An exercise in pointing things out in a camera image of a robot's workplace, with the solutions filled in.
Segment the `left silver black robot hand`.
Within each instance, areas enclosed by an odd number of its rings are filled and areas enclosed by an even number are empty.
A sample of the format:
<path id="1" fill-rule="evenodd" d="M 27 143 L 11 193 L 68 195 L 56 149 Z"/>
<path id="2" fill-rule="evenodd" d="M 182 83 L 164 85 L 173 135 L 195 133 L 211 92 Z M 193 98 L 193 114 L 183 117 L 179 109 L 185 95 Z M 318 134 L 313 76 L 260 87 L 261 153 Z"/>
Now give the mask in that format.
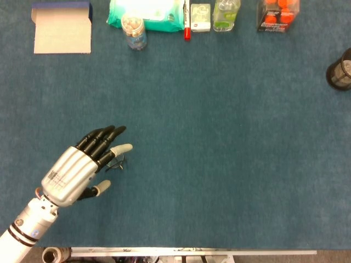
<path id="1" fill-rule="evenodd" d="M 58 207 L 68 207 L 79 200 L 101 169 L 133 148 L 131 144 L 110 147 L 125 130 L 124 125 L 95 129 L 70 146 L 42 179 L 44 196 Z"/>

